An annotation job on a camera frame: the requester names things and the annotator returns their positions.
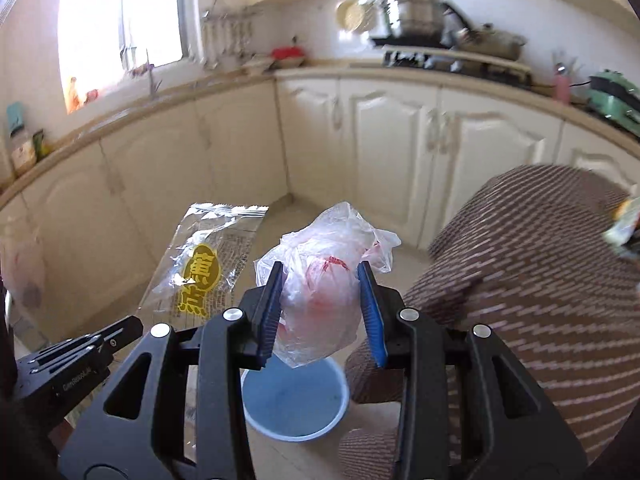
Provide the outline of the clear wrapper yellow label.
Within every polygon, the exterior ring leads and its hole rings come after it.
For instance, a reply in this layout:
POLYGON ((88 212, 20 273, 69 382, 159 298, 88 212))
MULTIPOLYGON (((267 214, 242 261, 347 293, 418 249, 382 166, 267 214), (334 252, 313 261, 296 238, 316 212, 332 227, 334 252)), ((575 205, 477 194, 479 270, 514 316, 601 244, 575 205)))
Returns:
POLYGON ((140 301, 145 330, 188 330, 232 306, 266 206, 196 203, 175 230, 140 301))

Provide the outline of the clear plastic bag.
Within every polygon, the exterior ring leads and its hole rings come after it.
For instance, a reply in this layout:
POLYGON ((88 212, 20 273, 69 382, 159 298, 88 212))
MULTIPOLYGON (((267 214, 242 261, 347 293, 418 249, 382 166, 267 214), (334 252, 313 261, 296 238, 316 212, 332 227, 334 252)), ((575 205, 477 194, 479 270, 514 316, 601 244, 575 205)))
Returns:
POLYGON ((357 338, 363 261, 378 273, 393 269, 400 237, 377 229, 350 203, 322 211, 309 226, 281 236, 254 262, 262 286, 275 263, 283 266, 281 313, 274 354, 287 366, 305 366, 332 356, 357 338))

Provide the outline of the light blue trash bin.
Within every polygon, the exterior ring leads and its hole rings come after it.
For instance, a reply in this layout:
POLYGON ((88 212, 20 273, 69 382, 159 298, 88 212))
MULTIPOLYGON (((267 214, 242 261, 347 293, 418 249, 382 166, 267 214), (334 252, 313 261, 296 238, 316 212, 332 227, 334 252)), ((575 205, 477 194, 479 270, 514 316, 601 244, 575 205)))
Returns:
POLYGON ((325 436, 349 406, 344 370, 331 358, 292 368, 274 356, 262 370, 246 370, 241 388, 246 421, 282 442, 325 436))

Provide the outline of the cream lower kitchen cabinets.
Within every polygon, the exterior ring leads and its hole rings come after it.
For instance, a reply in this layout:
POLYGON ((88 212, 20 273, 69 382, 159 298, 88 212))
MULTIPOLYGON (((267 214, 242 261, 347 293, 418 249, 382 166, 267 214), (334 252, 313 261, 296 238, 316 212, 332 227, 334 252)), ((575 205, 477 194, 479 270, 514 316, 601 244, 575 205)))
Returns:
POLYGON ((37 230, 44 303, 72 327, 149 281, 194 202, 347 200, 424 248, 486 180, 543 162, 639 188, 636 140, 533 93, 418 70, 284 70, 88 130, 2 196, 1 229, 37 230))

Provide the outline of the brown polka dot tablecloth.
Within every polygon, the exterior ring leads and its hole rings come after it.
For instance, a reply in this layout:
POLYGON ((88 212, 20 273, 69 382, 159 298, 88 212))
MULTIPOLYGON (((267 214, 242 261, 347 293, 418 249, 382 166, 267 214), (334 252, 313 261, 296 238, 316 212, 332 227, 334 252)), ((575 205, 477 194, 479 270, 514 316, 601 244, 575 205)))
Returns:
MULTIPOLYGON (((603 234, 627 193, 594 172, 532 165, 490 179, 428 250, 405 306, 467 332, 492 328, 544 389, 582 445, 576 479, 639 474, 639 267, 603 234)), ((369 341, 346 362, 352 400, 396 402, 401 370, 376 365, 369 341)), ((396 479, 399 426, 341 440, 349 479, 396 479)))

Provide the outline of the jar on left counter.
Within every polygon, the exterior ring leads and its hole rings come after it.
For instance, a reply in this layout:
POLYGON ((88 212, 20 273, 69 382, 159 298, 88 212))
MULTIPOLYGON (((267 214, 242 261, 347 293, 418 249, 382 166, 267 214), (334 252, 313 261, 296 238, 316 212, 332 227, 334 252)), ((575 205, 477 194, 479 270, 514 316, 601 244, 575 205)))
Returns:
POLYGON ((11 160, 17 177, 35 167, 37 154, 32 135, 25 127, 16 128, 10 134, 11 160))

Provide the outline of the small colourful snack wrapper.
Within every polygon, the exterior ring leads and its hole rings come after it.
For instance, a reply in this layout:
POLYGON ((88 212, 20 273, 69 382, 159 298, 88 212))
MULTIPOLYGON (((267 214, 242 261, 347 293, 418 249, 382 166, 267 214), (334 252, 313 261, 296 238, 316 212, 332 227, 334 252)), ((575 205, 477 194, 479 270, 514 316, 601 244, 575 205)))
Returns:
POLYGON ((622 258, 639 260, 639 218, 638 197, 625 200, 615 211, 613 225, 603 234, 606 244, 622 258))

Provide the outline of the chrome sink faucet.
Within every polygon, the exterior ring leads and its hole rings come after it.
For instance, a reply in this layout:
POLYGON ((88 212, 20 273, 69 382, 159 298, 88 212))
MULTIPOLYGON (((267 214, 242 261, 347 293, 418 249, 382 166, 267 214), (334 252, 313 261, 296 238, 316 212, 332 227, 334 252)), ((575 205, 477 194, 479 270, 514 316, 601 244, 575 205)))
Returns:
POLYGON ((132 78, 140 78, 145 76, 148 80, 150 99, 154 100, 158 95, 158 90, 162 85, 162 81, 154 75, 155 65, 151 62, 149 52, 145 52, 146 60, 143 65, 137 66, 130 70, 132 78))

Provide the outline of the pink utensil holder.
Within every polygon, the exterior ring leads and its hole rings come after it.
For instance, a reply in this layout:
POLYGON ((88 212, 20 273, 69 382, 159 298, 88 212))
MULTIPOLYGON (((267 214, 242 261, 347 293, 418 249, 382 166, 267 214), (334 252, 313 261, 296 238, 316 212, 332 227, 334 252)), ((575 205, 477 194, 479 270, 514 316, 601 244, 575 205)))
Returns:
POLYGON ((570 71, 563 63, 556 63, 554 66, 553 78, 553 99, 565 105, 570 105, 572 98, 572 81, 570 80, 570 71))

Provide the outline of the black gas stove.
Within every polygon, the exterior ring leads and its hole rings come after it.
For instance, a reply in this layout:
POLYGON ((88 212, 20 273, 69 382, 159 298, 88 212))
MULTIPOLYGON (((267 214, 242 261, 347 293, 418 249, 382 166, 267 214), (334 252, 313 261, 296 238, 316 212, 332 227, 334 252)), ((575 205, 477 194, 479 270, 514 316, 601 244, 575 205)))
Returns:
POLYGON ((533 87, 532 70, 520 62, 495 56, 427 47, 399 47, 386 44, 383 65, 416 68, 485 79, 520 88, 533 87))

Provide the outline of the green electric cooker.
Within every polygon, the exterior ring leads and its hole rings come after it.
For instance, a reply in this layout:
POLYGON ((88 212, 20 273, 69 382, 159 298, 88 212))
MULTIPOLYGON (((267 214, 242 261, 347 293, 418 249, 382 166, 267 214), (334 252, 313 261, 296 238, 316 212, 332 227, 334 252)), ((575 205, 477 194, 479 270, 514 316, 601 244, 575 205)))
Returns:
POLYGON ((616 70, 602 70, 589 79, 587 108, 606 122, 638 138, 639 88, 616 70))

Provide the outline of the red bowl on counter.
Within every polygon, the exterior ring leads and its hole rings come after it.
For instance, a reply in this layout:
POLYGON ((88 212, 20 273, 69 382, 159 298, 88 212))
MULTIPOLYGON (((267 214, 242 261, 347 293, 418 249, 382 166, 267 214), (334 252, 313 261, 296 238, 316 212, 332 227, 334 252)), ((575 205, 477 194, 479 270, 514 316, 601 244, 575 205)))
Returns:
POLYGON ((275 48, 271 51, 271 57, 277 70, 297 68, 306 61, 305 51, 296 46, 275 48))

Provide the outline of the stacked steel steamer pot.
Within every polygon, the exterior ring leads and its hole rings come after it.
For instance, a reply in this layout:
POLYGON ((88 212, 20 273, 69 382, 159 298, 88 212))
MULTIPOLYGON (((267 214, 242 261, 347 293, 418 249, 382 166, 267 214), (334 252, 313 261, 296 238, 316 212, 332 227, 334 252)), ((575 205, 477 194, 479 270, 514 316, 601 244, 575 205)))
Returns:
POLYGON ((439 44, 445 28, 444 0, 380 0, 387 36, 439 44))

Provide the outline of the round cream steamer tray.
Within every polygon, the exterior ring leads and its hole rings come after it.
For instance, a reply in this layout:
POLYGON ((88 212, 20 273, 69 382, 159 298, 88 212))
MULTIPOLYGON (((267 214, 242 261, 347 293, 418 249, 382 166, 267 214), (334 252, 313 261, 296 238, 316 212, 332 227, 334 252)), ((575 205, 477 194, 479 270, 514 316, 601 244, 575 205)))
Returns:
POLYGON ((335 18, 344 32, 364 34, 375 28, 375 10, 368 0, 343 0, 336 7, 335 18))

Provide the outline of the window frame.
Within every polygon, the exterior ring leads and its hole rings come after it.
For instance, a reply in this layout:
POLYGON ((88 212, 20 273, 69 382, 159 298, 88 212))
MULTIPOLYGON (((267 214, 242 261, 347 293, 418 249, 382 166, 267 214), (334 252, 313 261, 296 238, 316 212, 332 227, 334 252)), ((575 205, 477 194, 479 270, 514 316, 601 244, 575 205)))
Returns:
POLYGON ((58 64, 73 114, 122 81, 188 54, 184 0, 60 0, 58 64))

